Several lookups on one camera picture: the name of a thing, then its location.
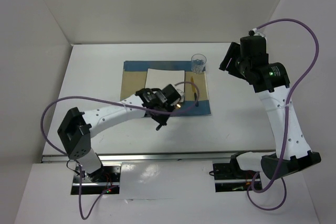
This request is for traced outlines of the gold knife green handle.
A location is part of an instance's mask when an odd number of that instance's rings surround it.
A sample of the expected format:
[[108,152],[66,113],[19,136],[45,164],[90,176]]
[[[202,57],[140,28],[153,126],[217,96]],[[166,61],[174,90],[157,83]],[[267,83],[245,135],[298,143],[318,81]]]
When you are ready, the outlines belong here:
[[193,78],[193,76],[191,76],[191,78],[190,78],[190,82],[193,84],[193,85],[192,85],[192,91],[193,91],[193,93],[194,93],[194,100],[196,101],[196,99],[197,99],[197,92],[196,92],[196,88],[194,87],[195,82],[194,82],[194,78]]

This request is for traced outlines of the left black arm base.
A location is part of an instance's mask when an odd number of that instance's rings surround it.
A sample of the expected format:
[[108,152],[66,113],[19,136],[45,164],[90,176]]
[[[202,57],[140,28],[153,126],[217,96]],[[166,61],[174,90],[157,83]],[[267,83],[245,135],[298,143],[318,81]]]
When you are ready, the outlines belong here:
[[70,164],[74,162],[68,160],[66,167],[73,172],[73,179],[71,185],[71,195],[79,194],[79,182],[82,181],[83,195],[99,195],[104,190],[108,195],[117,195],[120,193],[120,178],[121,178],[121,165],[112,164],[104,167],[102,175],[98,178],[90,178],[89,174],[83,169],[79,170],[79,165],[75,164],[74,167],[70,167]]

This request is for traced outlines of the aluminium rail frame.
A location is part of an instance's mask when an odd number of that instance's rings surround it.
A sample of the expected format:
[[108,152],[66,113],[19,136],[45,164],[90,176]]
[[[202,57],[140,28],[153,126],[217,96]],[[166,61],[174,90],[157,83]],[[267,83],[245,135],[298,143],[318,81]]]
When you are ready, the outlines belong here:
[[43,161],[66,159],[59,153],[62,143],[57,129],[70,108],[101,107],[90,98],[120,100],[125,61],[190,61],[194,54],[207,58],[209,116],[172,117],[159,131],[150,118],[127,121],[94,137],[93,150],[102,159],[131,160],[220,158],[240,151],[273,151],[268,117],[253,88],[219,70],[228,47],[228,43],[74,45],[59,95],[76,98],[56,105]]

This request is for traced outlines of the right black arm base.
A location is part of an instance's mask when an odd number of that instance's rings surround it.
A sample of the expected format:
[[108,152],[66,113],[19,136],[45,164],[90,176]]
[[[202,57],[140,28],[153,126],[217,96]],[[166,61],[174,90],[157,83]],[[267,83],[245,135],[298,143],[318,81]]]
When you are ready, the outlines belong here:
[[230,160],[228,163],[213,163],[208,174],[214,178],[215,191],[223,193],[246,191],[256,172],[241,170],[236,161]]

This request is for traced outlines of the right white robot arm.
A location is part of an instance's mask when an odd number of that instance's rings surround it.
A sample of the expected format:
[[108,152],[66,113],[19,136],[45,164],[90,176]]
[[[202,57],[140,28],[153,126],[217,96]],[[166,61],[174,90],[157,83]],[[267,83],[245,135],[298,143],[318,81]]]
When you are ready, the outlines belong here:
[[278,179],[321,162],[301,130],[292,100],[290,80],[283,64],[269,62],[266,39],[247,36],[232,42],[220,70],[247,81],[262,102],[275,139],[274,153],[240,152],[230,158],[229,172],[235,178],[248,170]]

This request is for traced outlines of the clear drinking glass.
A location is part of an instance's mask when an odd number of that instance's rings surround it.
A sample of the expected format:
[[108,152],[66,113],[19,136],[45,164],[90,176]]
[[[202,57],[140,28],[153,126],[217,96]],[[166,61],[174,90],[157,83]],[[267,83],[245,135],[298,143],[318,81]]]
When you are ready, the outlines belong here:
[[207,58],[203,54],[194,54],[191,57],[191,70],[195,74],[201,74],[205,71]]

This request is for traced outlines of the square white black-rimmed plate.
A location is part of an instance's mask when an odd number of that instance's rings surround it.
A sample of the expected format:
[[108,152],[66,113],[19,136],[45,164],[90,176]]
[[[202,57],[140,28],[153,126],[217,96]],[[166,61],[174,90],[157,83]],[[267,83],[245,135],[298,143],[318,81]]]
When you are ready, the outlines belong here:
[[163,89],[168,84],[175,85],[182,82],[177,88],[184,91],[185,85],[185,71],[184,70],[158,70],[148,69],[145,80],[145,88],[159,88]]

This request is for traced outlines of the blue beige white placemat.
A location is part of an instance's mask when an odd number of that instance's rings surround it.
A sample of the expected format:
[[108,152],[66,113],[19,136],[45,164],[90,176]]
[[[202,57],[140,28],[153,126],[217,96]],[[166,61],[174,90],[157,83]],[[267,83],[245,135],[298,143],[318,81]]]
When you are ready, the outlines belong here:
[[184,70],[185,81],[190,81],[191,76],[193,76],[195,85],[197,85],[200,92],[198,106],[179,116],[203,116],[211,114],[206,72],[204,71],[201,74],[193,73],[190,61],[125,61],[123,63],[121,100],[145,88],[146,74],[149,68],[158,70]]

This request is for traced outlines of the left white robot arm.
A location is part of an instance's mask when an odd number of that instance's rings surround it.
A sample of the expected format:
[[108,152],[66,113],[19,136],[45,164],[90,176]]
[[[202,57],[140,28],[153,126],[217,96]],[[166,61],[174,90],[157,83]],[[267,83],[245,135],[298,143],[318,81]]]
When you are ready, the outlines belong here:
[[77,107],[70,109],[57,133],[68,158],[81,165],[87,178],[98,182],[104,178],[106,171],[98,154],[91,147],[92,137],[120,123],[145,116],[158,123],[158,131],[167,125],[170,116],[149,112],[147,109],[170,113],[183,101],[184,92],[172,84],[163,89],[144,88],[122,100],[120,106],[110,105],[84,112]]

